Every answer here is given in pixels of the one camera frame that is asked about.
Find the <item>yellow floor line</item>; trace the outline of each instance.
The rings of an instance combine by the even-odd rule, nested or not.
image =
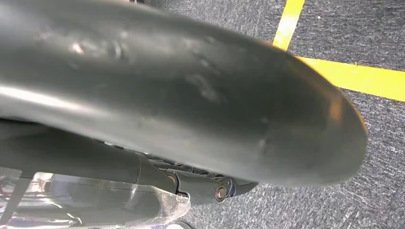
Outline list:
[[[287,0],[286,6],[283,11],[283,16],[278,24],[276,36],[273,40],[273,45],[287,50],[290,44],[292,34],[297,26],[301,9],[305,0]]]
[[[405,72],[297,57],[333,85],[405,102]]]
[[[288,49],[305,0],[287,0],[273,45]],[[307,63],[333,85],[405,102],[405,72],[358,66],[304,57]]]

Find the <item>hex bolt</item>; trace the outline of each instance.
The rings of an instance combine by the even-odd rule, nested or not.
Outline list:
[[[221,185],[216,189],[215,192],[215,199],[218,200],[219,202],[223,201],[226,198],[226,188],[225,186]]]

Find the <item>scooter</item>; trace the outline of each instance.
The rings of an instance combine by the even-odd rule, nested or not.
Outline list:
[[[4,228],[166,224],[258,182],[343,182],[367,144],[292,55],[118,0],[0,1],[0,118]]]

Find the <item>plastic packaging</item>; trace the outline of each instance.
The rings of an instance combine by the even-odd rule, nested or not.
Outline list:
[[[6,223],[0,229],[147,228],[167,224],[190,209],[188,198],[153,186],[52,173],[36,173],[18,197],[11,188],[27,178],[18,178],[13,170],[0,173],[1,187],[9,189],[0,193],[0,217],[13,211],[12,217],[1,219]],[[15,209],[4,204],[12,198],[21,198]]]

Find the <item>gray carpet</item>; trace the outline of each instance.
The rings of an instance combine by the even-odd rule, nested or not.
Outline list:
[[[269,41],[285,5],[285,0],[145,2]],[[404,15],[403,0],[307,0],[289,51],[405,70]],[[366,161],[354,179],[322,188],[261,184],[222,204],[194,207],[183,220],[195,229],[405,228],[405,103],[344,93],[364,115],[369,135]]]

